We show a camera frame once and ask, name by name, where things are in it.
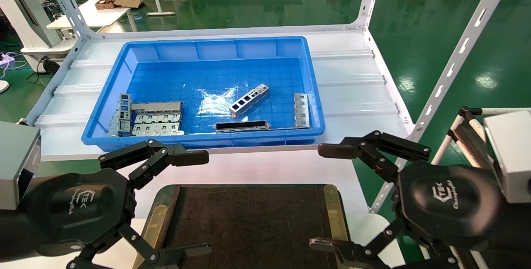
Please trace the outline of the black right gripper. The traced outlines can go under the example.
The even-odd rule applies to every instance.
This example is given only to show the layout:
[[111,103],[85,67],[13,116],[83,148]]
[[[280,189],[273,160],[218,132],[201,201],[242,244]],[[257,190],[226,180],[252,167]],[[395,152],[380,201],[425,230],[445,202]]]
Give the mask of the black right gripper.
[[[385,182],[397,182],[397,216],[366,246],[341,239],[313,237],[309,247],[334,254],[342,267],[388,269],[379,254],[404,232],[423,246],[441,244],[484,249],[505,204],[496,178],[486,169],[462,164],[432,165],[431,149],[395,135],[373,131],[345,137],[339,144],[322,143],[327,159],[360,159]],[[416,161],[398,173],[385,154]]]

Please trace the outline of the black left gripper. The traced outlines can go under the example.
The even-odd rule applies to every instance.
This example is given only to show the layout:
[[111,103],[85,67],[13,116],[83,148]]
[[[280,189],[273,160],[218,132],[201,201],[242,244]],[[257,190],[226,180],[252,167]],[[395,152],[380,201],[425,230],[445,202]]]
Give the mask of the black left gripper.
[[[210,254],[208,243],[155,250],[130,225],[140,190],[168,166],[209,162],[206,150],[188,151],[181,144],[148,139],[99,157],[96,173],[67,173],[34,183],[23,198],[23,213],[40,256],[55,257],[83,250],[67,269],[107,269],[92,262],[125,239],[143,258],[139,269],[180,269],[187,258]],[[142,162],[129,180],[116,171]]]

